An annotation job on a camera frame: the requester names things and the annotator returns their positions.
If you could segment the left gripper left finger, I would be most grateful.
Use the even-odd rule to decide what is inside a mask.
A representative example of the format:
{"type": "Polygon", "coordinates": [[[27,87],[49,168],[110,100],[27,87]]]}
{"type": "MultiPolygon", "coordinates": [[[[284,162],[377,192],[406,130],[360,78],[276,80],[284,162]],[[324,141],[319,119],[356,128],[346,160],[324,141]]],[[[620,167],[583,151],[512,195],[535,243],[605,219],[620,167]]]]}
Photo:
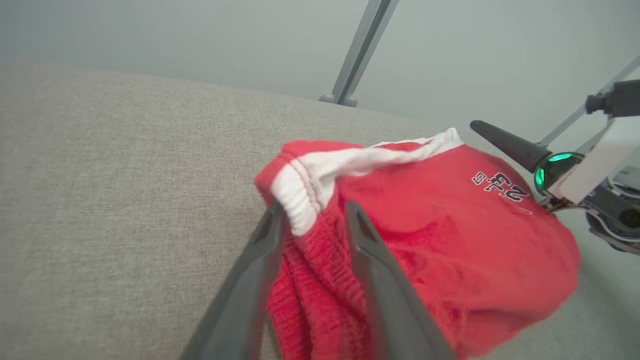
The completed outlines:
{"type": "Polygon", "coordinates": [[[281,270],[286,217],[272,203],[206,309],[182,360],[258,360],[266,305],[281,270]]]}

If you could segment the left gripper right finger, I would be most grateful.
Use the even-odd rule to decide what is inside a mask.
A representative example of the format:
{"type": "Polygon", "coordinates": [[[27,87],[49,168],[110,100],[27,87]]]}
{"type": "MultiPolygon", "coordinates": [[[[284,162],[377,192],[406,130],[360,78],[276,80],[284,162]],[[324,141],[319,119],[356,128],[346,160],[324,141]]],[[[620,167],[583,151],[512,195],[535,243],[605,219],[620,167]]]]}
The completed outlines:
{"type": "Polygon", "coordinates": [[[365,292],[375,360],[454,360],[439,326],[359,203],[346,202],[352,271],[365,292]]]}

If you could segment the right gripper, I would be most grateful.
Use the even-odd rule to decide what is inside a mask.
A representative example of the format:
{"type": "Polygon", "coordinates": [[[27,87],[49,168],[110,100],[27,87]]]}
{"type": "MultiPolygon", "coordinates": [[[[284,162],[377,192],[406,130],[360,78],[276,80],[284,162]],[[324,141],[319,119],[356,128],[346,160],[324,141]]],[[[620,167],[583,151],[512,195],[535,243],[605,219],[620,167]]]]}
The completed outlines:
{"type": "Polygon", "coordinates": [[[547,212],[553,214],[564,210],[582,210],[593,235],[619,252],[639,255],[638,190],[615,185],[606,178],[583,200],[572,202],[558,194],[552,194],[551,187],[585,159],[583,153],[551,153],[544,146],[486,121],[473,120],[470,128],[526,171],[533,173],[535,190],[542,195],[541,205],[547,212]]]}

